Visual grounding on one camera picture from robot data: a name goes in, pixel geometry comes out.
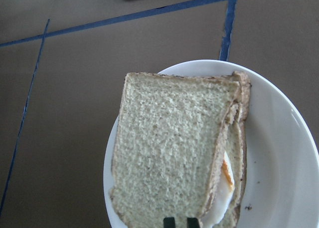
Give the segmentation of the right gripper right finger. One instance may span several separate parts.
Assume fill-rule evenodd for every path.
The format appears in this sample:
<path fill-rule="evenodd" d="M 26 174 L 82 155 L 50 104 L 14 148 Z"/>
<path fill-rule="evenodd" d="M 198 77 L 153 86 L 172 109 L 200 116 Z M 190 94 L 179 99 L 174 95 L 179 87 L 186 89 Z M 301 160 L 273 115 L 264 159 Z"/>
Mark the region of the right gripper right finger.
<path fill-rule="evenodd" d="M 187 228 L 199 228 L 199 221 L 197 218 L 187 218 Z"/>

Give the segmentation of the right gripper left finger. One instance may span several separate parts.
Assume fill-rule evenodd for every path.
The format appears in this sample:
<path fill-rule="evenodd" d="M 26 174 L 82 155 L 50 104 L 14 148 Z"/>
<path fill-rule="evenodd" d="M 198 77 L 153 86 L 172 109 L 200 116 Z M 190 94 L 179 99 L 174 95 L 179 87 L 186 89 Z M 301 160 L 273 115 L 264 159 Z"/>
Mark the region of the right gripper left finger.
<path fill-rule="evenodd" d="M 164 228 L 175 228 L 175 219 L 174 217 L 167 217 L 163 219 Z"/>

